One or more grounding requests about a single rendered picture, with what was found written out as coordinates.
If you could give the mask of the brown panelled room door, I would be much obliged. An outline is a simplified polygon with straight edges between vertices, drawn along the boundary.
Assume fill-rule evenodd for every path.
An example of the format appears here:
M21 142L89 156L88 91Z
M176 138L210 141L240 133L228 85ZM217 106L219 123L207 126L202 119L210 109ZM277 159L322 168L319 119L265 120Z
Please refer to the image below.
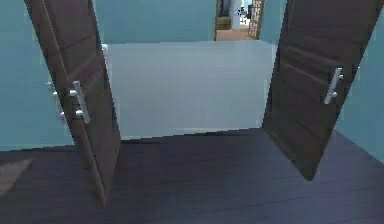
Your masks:
M263 17L265 0L252 0L250 6L250 22L249 22L249 37L253 40L258 40L260 36L260 27Z

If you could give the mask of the dark brown room door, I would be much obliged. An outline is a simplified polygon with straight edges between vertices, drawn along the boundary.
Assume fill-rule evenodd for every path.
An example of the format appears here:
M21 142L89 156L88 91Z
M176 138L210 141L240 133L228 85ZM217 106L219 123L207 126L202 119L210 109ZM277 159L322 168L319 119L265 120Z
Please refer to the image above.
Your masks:
M93 0L24 3L82 166L88 171L90 191L106 206L121 135ZM74 81L81 83L90 116L88 124L75 114L78 101L69 95Z
M263 129L311 181L355 80L384 0L287 0ZM338 95L323 103L336 68Z

